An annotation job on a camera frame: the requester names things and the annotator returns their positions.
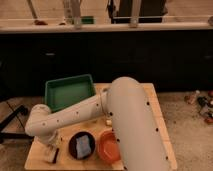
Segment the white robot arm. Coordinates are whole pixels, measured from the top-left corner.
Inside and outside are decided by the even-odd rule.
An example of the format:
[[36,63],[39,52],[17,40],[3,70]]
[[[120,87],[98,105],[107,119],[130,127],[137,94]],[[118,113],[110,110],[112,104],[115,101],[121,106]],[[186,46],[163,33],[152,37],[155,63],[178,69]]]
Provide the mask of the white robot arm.
[[151,102],[142,85],[131,77],[119,77],[107,90],[55,113],[44,104],[34,106],[25,132],[51,144],[60,128],[103,114],[111,117],[126,171],[170,171]]

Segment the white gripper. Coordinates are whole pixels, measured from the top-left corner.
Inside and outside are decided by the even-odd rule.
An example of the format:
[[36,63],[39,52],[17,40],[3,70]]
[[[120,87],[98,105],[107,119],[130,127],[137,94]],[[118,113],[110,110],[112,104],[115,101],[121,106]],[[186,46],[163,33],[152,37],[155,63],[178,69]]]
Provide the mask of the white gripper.
[[41,142],[46,146],[45,156],[47,156],[51,150],[60,148],[62,137],[56,132],[53,135],[43,136]]

